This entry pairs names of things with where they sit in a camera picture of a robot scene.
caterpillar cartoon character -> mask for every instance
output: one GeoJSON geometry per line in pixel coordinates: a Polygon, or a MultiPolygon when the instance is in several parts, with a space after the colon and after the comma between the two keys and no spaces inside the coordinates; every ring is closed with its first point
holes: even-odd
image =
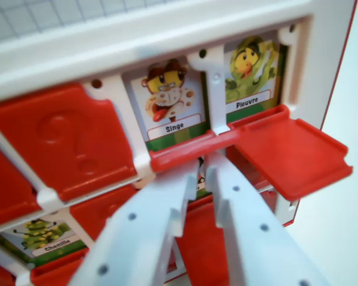
{"type": "Polygon", "coordinates": [[[274,79],[277,71],[271,65],[278,54],[273,41],[264,42],[258,36],[244,39],[232,53],[230,70],[234,79],[226,79],[226,103],[256,94],[269,79],[274,79]]]}
{"type": "Polygon", "coordinates": [[[195,93],[183,87],[186,74],[187,69],[178,60],[169,60],[164,66],[149,67],[142,86],[151,93],[145,109],[154,122],[162,119],[174,122],[179,114],[193,105],[195,93]]]}
{"type": "Polygon", "coordinates": [[[57,225],[57,222],[47,222],[42,219],[35,219],[25,224],[27,232],[19,232],[13,230],[15,234],[23,234],[23,242],[21,243],[24,250],[39,249],[59,239],[65,232],[70,230],[66,223],[57,225]]]}

monkey cartoon character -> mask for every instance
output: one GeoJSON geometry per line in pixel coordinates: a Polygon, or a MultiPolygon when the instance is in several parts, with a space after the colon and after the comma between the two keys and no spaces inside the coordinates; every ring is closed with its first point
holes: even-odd
{"type": "Polygon", "coordinates": [[[244,39],[232,53],[233,79],[226,79],[226,103],[256,94],[269,79],[274,79],[277,71],[271,65],[277,56],[278,47],[273,41],[265,42],[257,36],[244,39]]]}
{"type": "Polygon", "coordinates": [[[154,122],[162,119],[174,122],[177,115],[186,112],[193,105],[195,93],[183,87],[186,74],[187,69],[175,59],[167,61],[165,66],[149,67],[142,86],[151,93],[145,109],[154,122]]]}

grid paper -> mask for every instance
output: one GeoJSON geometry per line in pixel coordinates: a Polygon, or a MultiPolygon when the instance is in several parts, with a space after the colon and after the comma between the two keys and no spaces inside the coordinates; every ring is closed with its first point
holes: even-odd
{"type": "Polygon", "coordinates": [[[0,0],[0,43],[179,0],[0,0]]]}

character card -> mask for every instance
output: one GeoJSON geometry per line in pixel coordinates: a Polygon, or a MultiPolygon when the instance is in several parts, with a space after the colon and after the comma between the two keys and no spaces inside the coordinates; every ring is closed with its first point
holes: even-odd
{"type": "Polygon", "coordinates": [[[184,57],[126,73],[123,79],[149,150],[206,132],[200,73],[184,57]]]}
{"type": "Polygon", "coordinates": [[[86,247],[69,223],[51,219],[47,215],[0,232],[0,245],[29,269],[86,247]]]}
{"type": "Polygon", "coordinates": [[[286,54],[276,31],[227,43],[224,51],[227,123],[276,106],[286,54]]]}

card label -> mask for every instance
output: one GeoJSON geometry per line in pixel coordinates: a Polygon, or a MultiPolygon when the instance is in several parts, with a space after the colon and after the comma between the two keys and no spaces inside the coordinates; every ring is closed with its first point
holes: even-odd
{"type": "Polygon", "coordinates": [[[71,237],[64,238],[63,240],[58,240],[54,243],[49,243],[46,247],[41,247],[37,250],[32,251],[34,256],[40,256],[52,250],[56,250],[62,246],[67,246],[68,244],[79,241],[79,237],[77,235],[72,235],[71,237]]]}
{"type": "Polygon", "coordinates": [[[231,113],[246,107],[249,107],[254,104],[261,103],[265,100],[270,99],[270,90],[259,92],[250,97],[243,98],[241,100],[236,100],[227,104],[227,113],[231,113]]]}
{"type": "Polygon", "coordinates": [[[194,114],[192,116],[177,120],[172,123],[168,123],[148,131],[150,140],[165,136],[170,133],[191,127],[199,124],[202,121],[200,114],[194,114]]]}

